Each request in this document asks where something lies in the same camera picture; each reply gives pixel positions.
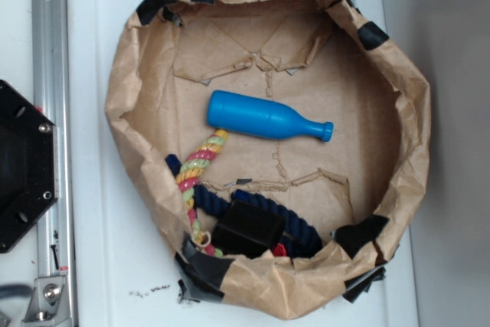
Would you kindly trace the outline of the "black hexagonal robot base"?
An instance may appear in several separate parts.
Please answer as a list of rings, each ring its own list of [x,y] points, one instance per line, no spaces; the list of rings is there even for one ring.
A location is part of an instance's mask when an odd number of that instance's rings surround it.
[[[1,252],[11,251],[57,200],[55,125],[1,82]]]

